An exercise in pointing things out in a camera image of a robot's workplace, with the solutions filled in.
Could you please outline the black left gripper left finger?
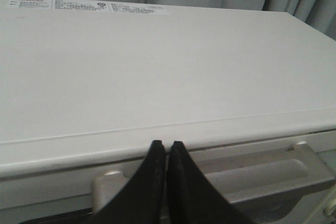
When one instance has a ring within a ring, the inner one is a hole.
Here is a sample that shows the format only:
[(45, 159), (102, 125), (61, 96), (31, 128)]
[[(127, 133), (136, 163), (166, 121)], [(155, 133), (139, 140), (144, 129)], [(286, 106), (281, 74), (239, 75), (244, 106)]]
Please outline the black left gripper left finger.
[(155, 140), (131, 178), (109, 171), (93, 180), (90, 223), (159, 223), (164, 179), (165, 148)]

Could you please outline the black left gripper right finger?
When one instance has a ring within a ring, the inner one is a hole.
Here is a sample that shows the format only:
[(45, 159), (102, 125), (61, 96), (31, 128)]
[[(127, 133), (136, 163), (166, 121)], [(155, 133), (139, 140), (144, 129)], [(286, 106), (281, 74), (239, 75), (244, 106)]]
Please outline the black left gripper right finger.
[(180, 141), (170, 149), (167, 203), (170, 223), (246, 223), (246, 216), (212, 186)]

